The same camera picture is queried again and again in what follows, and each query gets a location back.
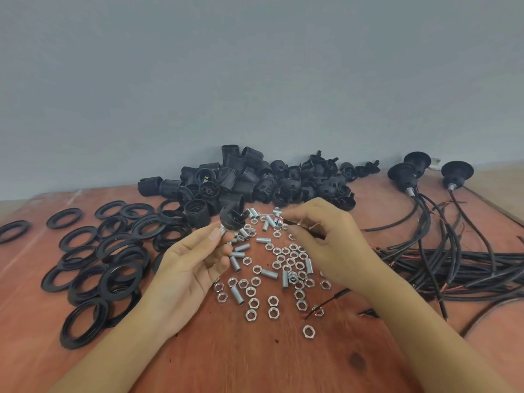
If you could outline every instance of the fingernail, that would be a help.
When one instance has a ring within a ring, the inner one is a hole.
[[[209,240],[214,241],[219,237],[220,237],[220,229],[214,228],[213,231],[209,235]]]

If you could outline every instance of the person's right hand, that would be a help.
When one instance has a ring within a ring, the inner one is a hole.
[[[301,226],[312,227],[325,235],[325,240],[320,240],[300,226],[288,227],[311,261],[331,281],[365,295],[376,273],[382,272],[384,266],[387,268],[370,248],[351,215],[326,200],[314,198],[283,212],[282,218],[301,221]]]

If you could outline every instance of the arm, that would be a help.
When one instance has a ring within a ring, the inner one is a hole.
[[[226,233],[221,239],[217,224],[212,224],[169,248],[141,301],[48,393],[128,392],[227,269],[232,248],[225,243],[232,237]]]
[[[415,290],[373,252],[349,213],[315,198],[283,218],[324,275],[365,297],[387,325],[426,392],[514,392]]]

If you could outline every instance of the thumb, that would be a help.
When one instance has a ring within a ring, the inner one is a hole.
[[[208,237],[204,238],[191,251],[182,256],[184,266],[193,268],[198,262],[207,258],[218,246],[221,237],[220,229],[214,228]]]
[[[300,245],[305,248],[310,258],[320,259],[321,245],[317,243],[317,240],[308,233],[303,227],[292,225],[288,227],[288,231],[298,240]]]

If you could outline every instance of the person's left hand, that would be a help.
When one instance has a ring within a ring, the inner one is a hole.
[[[136,306],[147,320],[158,323],[164,339],[175,335],[193,317],[207,291],[229,267],[234,237],[222,238],[220,223],[198,229],[171,246],[151,284]]]

